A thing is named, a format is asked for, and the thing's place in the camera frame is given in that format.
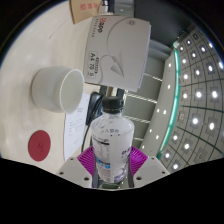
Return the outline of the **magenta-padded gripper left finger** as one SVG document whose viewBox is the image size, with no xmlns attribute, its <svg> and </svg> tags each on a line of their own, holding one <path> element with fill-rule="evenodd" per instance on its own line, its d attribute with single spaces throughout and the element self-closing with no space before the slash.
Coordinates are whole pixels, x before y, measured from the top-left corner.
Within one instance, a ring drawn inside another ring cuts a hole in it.
<svg viewBox="0 0 224 224">
<path fill-rule="evenodd" d="M 84 188 L 97 188 L 99 178 L 93 147 L 90 146 L 78 157 L 69 157 L 56 175 Z"/>
</svg>

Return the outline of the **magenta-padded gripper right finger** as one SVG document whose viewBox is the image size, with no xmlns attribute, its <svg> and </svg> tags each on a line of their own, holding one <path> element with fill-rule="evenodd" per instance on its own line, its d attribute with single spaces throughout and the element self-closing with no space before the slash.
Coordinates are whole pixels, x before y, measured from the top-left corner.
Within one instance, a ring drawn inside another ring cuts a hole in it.
<svg viewBox="0 0 224 224">
<path fill-rule="evenodd" d="M 140 188 L 169 175 L 169 171 L 155 156 L 147 156 L 132 147 L 129 157 L 128 185 Z"/>
</svg>

